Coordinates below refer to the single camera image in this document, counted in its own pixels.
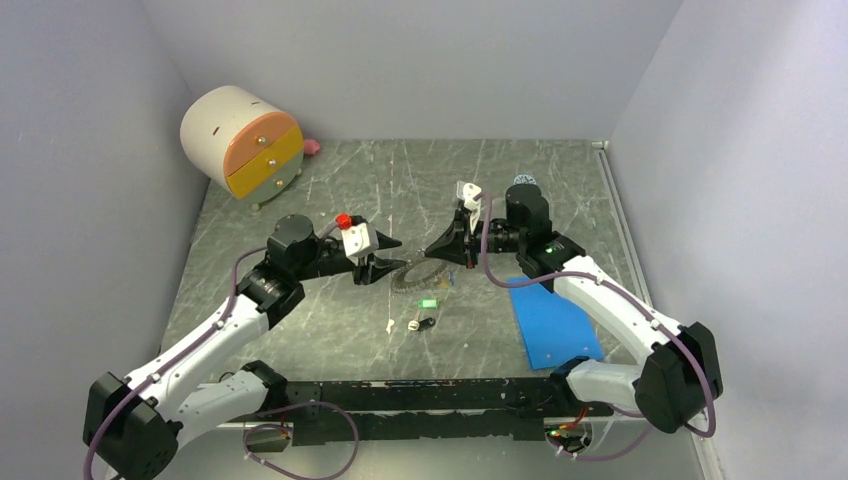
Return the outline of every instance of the tabletop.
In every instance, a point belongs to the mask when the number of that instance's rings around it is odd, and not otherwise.
[[[629,264],[602,170],[587,141],[366,140],[324,142],[303,172],[258,212],[210,183],[162,342],[170,347],[227,295],[240,253],[265,244],[282,216],[310,217],[316,231],[346,212],[367,218],[403,246],[379,252],[414,259],[449,225],[457,180],[503,198],[529,174],[550,203],[555,230],[583,246],[610,276],[633,290]],[[503,215],[503,202],[493,210]],[[492,255],[495,275],[521,275],[513,255]],[[260,260],[245,262],[243,274]],[[530,369],[509,293],[482,270],[451,266],[454,285],[398,294],[391,279],[356,286],[351,276],[305,281],[306,298],[273,330],[223,363],[214,377],[263,360],[293,381],[544,376]],[[435,297],[436,326],[409,331],[418,301]],[[387,330],[389,319],[394,326]],[[594,324],[607,360],[633,363]]]

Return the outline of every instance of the toy dresser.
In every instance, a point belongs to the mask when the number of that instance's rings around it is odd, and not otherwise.
[[[303,134],[294,118],[233,86],[194,102],[180,141],[197,168],[253,210],[280,193],[303,161]]]

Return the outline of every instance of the blue sheet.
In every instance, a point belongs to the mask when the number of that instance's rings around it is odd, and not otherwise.
[[[525,280],[521,277],[507,281]],[[509,295],[531,369],[558,367],[578,355],[603,359],[589,316],[580,307],[541,285],[512,288]]]

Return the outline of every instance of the orange wire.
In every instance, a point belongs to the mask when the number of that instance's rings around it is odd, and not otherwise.
[[[583,407],[583,410],[580,410],[580,415],[577,415],[577,418],[574,419],[573,422],[564,423],[564,424],[559,426],[559,429],[560,430],[571,430],[572,428],[576,427],[577,424],[580,423],[580,421],[583,420],[586,417],[587,413],[589,413],[589,407]]]

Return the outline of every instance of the robotic arm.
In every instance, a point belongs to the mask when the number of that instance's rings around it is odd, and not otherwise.
[[[288,315],[304,298],[301,281],[351,272],[355,284],[369,285],[406,265],[374,255],[401,242],[364,218],[340,215],[336,227],[341,241],[330,231],[316,235],[305,216],[281,219],[264,259],[237,284],[234,298],[150,363],[123,379],[106,373],[91,386],[85,443],[96,443],[97,454],[126,480],[151,479],[200,434],[269,405],[291,403],[286,379],[261,361],[248,363],[225,381],[201,389],[198,384]],[[121,402],[123,407],[116,408]],[[110,415],[113,420],[94,441]]]
[[[474,268],[478,252],[515,253],[522,271],[535,280],[500,282],[484,262],[495,284],[513,288],[541,283],[585,310],[636,359],[637,365],[570,360],[551,374],[560,400],[609,403],[673,433],[721,395],[712,333],[700,323],[683,327],[652,309],[610,278],[583,248],[553,230],[539,187],[513,185],[506,191],[506,218],[491,219],[490,200],[482,223],[477,221],[480,188],[460,182],[457,196],[451,225],[425,256]]]

